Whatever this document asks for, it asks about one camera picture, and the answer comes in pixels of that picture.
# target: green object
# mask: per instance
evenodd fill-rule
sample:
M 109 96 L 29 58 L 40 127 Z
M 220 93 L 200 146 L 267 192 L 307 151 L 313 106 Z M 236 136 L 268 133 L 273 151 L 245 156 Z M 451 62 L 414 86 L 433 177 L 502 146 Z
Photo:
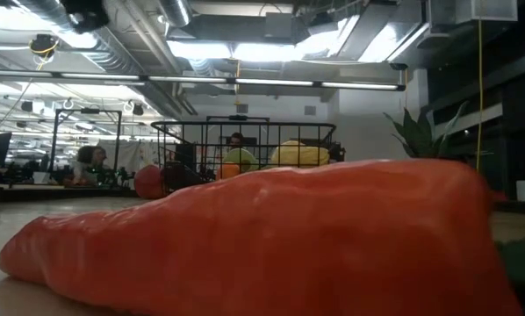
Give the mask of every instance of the green object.
M 525 239 L 496 243 L 507 275 L 515 286 L 525 286 Z
M 405 109 L 405 116 L 403 118 L 403 124 L 396 122 L 389 114 L 384 115 L 391 120 L 398 135 L 393 136 L 401 142 L 406 153 L 412 158 L 440 158 L 446 155 L 448 149 L 448 136 L 457 119 L 462 115 L 464 107 L 469 103 L 466 101 L 460 105 L 457 110 L 456 116 L 448 122 L 444 128 L 444 133 L 434 138 L 432 127 L 428 123 L 427 112 L 422 111 L 419 114 L 419 119 L 415 122 L 411 118 L 411 114 Z
M 224 163 L 231 162 L 241 165 L 241 172 L 254 171 L 258 169 L 258 161 L 247 149 L 236 148 L 232 149 L 224 157 Z

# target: green leaves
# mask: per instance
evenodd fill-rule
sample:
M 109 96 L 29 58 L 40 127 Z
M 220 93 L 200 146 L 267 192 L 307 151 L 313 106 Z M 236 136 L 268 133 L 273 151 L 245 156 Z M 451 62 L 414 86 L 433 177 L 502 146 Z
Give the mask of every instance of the green leaves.
M 405 152 L 413 158 L 437 158 L 446 155 L 448 149 L 448 136 L 456 125 L 457 119 L 462 115 L 469 101 L 463 102 L 457 110 L 456 116 L 448 122 L 442 136 L 433 140 L 432 126 L 428 122 L 427 112 L 422 111 L 415 122 L 408 109 L 405 109 L 403 124 L 396 122 L 389 114 L 384 113 L 389 119 L 398 135 L 393 135 L 403 146 Z

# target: black wire cage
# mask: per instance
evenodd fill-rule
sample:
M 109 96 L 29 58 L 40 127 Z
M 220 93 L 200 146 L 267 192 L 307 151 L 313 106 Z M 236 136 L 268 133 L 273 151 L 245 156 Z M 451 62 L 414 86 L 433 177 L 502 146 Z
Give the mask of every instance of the black wire cage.
M 344 149 L 333 141 L 336 126 L 328 123 L 211 116 L 206 121 L 162 121 L 151 126 L 157 131 L 166 193 L 226 178 L 228 166 L 237 175 L 344 161 Z M 232 144 L 232 135 L 239 135 L 241 144 Z

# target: orange carrot plush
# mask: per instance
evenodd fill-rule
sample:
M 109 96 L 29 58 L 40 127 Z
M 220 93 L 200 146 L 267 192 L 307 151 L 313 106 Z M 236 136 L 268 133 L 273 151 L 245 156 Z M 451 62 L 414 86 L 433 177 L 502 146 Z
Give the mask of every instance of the orange carrot plush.
M 40 217 L 0 268 L 170 316 L 520 316 L 484 181 L 455 162 L 272 169 L 119 212 Z

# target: orange ball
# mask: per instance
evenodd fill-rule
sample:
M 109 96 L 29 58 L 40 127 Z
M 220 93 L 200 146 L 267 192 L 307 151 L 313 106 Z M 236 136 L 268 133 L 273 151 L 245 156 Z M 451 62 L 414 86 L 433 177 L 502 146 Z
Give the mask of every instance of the orange ball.
M 138 171 L 133 178 L 133 187 L 140 198 L 164 198 L 163 179 L 157 166 L 149 165 Z
M 239 165 L 235 163 L 224 163 L 218 169 L 218 174 L 216 175 L 216 180 L 228 179 L 233 176 L 237 176 L 241 173 Z

